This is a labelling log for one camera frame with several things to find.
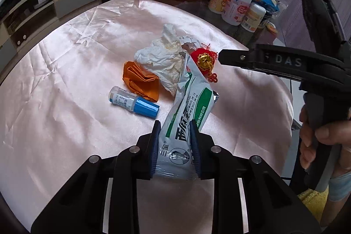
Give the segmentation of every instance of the red ornament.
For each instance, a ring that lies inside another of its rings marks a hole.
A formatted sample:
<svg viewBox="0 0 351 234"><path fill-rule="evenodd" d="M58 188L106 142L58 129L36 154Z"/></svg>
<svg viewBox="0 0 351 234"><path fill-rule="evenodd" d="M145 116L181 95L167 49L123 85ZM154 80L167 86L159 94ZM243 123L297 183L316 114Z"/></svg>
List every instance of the red ornament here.
<svg viewBox="0 0 351 234"><path fill-rule="evenodd" d="M201 73L206 77L208 76L209 82L218 82L217 74L212 73L213 66L215 64L215 59L217 58L217 53L210 51L209 45L206 49L199 48L190 54L194 60L196 66L199 67Z"/></svg>

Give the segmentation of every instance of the blue cap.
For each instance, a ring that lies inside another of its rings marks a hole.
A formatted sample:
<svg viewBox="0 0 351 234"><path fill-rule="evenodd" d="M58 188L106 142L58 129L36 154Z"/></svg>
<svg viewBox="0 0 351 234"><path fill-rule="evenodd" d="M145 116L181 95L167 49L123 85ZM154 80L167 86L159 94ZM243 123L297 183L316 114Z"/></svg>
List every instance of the blue cap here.
<svg viewBox="0 0 351 234"><path fill-rule="evenodd" d="M155 119L159 109L158 105L139 96L136 99L133 111Z"/></svg>

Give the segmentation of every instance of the finger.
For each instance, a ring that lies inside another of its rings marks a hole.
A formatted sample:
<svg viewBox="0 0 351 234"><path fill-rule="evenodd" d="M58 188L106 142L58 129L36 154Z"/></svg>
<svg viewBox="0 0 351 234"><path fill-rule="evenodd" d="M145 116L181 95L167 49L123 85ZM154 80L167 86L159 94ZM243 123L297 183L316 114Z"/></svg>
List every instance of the finger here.
<svg viewBox="0 0 351 234"><path fill-rule="evenodd" d="M308 123L303 123L300 128L300 138L307 147L312 145L313 130Z"/></svg>
<svg viewBox="0 0 351 234"><path fill-rule="evenodd" d="M301 112L300 112L300 116L299 116L299 120L301 122L307 122L308 116L307 116L306 106L302 106Z"/></svg>
<svg viewBox="0 0 351 234"><path fill-rule="evenodd" d="M341 143L351 145L351 121L337 121L326 124L315 131L319 142L326 145Z"/></svg>
<svg viewBox="0 0 351 234"><path fill-rule="evenodd" d="M300 155L300 164L301 167L303 167L305 170L308 169L308 167L310 166L310 163L306 161L306 159L302 155Z"/></svg>
<svg viewBox="0 0 351 234"><path fill-rule="evenodd" d="M300 145L300 152L307 162L311 163L315 160L315 149L307 147L303 142Z"/></svg>

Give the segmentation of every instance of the green stripe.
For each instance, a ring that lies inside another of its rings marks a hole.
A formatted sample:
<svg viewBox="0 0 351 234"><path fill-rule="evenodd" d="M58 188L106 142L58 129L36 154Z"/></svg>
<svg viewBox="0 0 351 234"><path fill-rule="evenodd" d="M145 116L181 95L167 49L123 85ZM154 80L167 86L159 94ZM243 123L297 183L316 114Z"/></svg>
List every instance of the green stripe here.
<svg viewBox="0 0 351 234"><path fill-rule="evenodd" d="M188 74L189 74L189 80L185 84L184 96L186 95L186 90L187 90L187 88L188 88L188 86L190 84L190 80L191 80L191 77L192 77L192 73L188 72ZM169 138L171 136L171 131L172 131L172 128L173 128L173 124L174 124L174 122L176 120L176 117L177 117L177 114L178 114L178 111L179 111L179 108L180 108L182 102L183 101L180 102L180 104L179 104L179 106L177 108L177 111L173 114L172 120L171 120L170 125L168 126L168 129L167 129L167 132L166 132L166 137L167 138Z"/></svg>
<svg viewBox="0 0 351 234"><path fill-rule="evenodd" d="M194 113L194 119L196 121L196 125L198 128L205 117L205 113L208 108L208 105L210 104L211 98L212 98L212 91L210 91L208 88L204 88L204 90L199 96L198 102L195 107L195 113Z"/></svg>

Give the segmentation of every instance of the orange cloth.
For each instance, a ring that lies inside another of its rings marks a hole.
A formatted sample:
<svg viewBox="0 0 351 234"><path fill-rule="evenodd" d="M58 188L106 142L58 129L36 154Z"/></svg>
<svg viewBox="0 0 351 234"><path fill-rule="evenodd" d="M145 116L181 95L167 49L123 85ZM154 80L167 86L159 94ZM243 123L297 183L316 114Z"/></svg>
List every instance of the orange cloth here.
<svg viewBox="0 0 351 234"><path fill-rule="evenodd" d="M146 100L158 101L158 76L142 71L134 62L126 62L124 64L123 81L133 93L142 96Z"/></svg>

